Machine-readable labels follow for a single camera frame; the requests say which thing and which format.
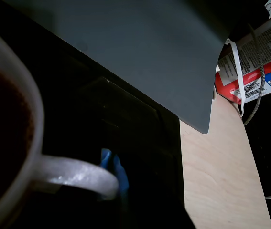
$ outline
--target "mug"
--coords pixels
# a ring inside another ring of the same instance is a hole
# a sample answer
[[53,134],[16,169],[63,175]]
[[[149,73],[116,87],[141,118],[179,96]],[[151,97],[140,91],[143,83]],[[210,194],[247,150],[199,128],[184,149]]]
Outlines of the mug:
[[33,140],[16,178],[0,199],[0,223],[20,201],[30,182],[68,185],[95,191],[103,199],[113,199],[119,183],[101,167],[65,157],[42,155],[44,110],[38,87],[29,71],[0,37],[0,72],[12,81],[27,101],[34,122]]

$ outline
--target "blue cloth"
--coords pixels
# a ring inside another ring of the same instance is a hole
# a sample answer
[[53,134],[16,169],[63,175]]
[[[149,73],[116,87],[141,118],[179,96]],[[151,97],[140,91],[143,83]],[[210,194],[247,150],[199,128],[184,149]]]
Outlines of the blue cloth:
[[118,197],[120,198],[122,208],[127,210],[129,182],[126,171],[120,164],[119,157],[114,155],[111,150],[103,148],[101,150],[100,166],[114,174],[114,176],[117,178],[119,182]]

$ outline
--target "wooden desk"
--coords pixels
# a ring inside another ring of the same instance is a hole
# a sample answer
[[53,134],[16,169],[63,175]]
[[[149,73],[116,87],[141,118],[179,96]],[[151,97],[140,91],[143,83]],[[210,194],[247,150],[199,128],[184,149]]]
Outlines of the wooden desk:
[[180,121],[185,208],[197,229],[271,229],[242,120],[217,94],[209,132]]

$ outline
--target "box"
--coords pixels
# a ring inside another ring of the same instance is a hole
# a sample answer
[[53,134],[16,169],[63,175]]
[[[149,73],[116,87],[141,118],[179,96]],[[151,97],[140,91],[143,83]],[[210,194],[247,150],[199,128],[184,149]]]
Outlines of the box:
[[[261,46],[261,57],[266,75],[263,95],[266,95],[271,93],[271,28],[264,30],[264,25],[262,25],[258,30],[261,31],[257,35],[257,40]],[[257,99],[259,96],[261,74],[253,39],[247,36],[237,45],[246,93],[245,102],[247,103]],[[225,98],[240,104],[241,97],[233,53],[229,53],[221,58],[218,61],[218,66],[220,71],[216,73],[215,78],[217,92]]]

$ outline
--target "dark liquid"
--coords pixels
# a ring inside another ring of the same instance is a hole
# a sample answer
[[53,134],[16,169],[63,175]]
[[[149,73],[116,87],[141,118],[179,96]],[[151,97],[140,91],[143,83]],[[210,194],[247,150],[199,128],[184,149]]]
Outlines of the dark liquid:
[[0,73],[0,198],[19,172],[32,135],[32,115],[24,97]]

